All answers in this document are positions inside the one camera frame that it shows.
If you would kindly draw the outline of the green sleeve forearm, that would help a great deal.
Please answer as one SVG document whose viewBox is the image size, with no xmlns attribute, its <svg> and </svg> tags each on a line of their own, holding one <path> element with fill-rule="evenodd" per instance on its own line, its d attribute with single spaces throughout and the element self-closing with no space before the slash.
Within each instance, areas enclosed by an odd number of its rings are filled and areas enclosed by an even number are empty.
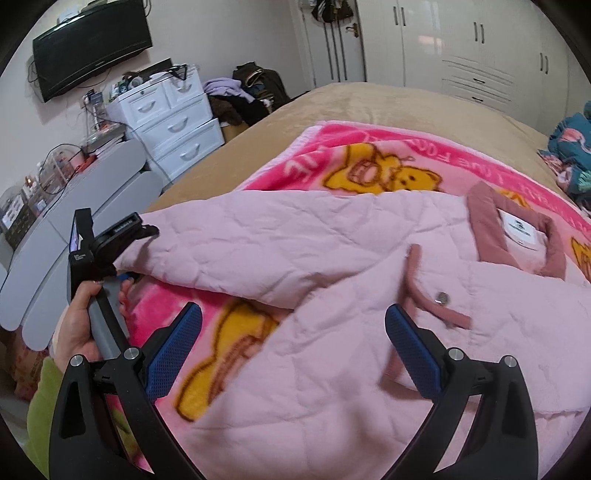
<svg viewBox="0 0 591 480">
<path fill-rule="evenodd" d="M 63 355 L 44 359 L 38 388 L 27 413 L 28 440 L 24 451 L 42 475 L 49 478 L 49 441 L 55 405 L 69 359 Z"/>
</svg>

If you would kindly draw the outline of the left hand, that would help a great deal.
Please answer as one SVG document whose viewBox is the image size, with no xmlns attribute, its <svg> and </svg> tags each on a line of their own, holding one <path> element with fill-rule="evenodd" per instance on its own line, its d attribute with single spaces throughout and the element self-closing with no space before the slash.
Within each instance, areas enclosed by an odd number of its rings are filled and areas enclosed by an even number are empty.
<svg viewBox="0 0 591 480">
<path fill-rule="evenodd" d="M 70 359 L 81 355 L 90 362 L 99 361 L 102 356 L 92 337 L 88 306 L 102 288 L 101 282 L 82 282 L 69 306 L 62 313 L 56 330 L 53 346 L 53 360 L 64 373 Z"/>
</svg>

